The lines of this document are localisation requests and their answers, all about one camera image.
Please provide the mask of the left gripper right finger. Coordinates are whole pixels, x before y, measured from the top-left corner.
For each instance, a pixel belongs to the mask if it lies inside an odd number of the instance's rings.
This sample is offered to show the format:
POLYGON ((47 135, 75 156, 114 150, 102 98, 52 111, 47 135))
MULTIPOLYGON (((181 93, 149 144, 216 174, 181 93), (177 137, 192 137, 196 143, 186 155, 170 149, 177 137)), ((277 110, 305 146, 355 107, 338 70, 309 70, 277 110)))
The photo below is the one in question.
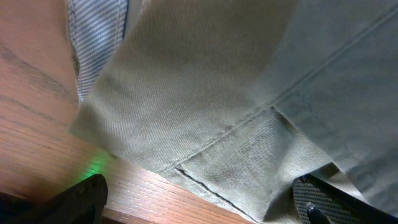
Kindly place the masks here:
POLYGON ((397 224, 382 212, 310 175, 292 182, 295 208, 305 224, 397 224))

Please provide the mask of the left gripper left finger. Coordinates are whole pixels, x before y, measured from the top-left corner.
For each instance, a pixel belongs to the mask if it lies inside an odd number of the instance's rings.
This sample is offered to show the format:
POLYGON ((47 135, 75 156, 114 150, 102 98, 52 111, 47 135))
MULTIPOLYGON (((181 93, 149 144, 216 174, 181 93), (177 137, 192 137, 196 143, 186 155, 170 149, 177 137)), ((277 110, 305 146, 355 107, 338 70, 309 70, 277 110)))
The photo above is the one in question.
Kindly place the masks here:
POLYGON ((82 180, 40 205, 2 194, 1 223, 102 224, 107 198, 108 186, 101 174, 82 180))

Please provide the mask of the khaki green shorts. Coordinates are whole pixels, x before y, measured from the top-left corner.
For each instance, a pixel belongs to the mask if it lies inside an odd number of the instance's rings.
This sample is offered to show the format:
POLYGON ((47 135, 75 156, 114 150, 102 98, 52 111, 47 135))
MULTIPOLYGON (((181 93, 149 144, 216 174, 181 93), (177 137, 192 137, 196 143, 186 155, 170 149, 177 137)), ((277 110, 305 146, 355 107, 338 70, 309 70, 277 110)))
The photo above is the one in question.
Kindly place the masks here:
POLYGON ((71 132, 256 223, 316 173, 397 215, 397 2, 68 1, 71 132))

